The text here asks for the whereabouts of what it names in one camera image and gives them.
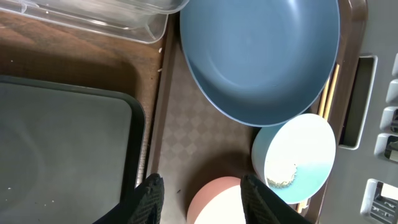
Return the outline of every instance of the light blue bowl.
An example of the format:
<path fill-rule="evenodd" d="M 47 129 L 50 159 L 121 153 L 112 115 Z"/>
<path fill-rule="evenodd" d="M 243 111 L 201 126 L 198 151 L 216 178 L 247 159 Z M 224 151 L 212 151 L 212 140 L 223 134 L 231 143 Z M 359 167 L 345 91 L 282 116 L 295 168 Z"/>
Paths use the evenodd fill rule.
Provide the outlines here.
<path fill-rule="evenodd" d="M 205 96 L 250 126 L 281 124 L 306 110 L 335 65 L 337 0 L 190 0 L 182 47 Z"/>
<path fill-rule="evenodd" d="M 260 179 L 284 202 L 300 203 L 326 182 L 335 160 L 333 130 L 320 116 L 302 114 L 285 124 L 262 128 L 252 147 L 252 163 Z M 283 189 L 267 183 L 266 160 L 283 158 L 297 165 L 293 182 Z"/>

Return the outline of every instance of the plastic container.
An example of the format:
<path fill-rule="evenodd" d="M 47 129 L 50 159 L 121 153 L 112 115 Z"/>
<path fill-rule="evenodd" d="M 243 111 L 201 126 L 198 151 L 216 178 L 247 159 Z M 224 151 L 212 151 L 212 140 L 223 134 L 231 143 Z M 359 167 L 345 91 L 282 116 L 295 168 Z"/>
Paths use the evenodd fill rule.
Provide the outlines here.
<path fill-rule="evenodd" d="M 0 0 L 0 10 L 151 44 L 162 38 L 167 14 L 188 0 Z"/>

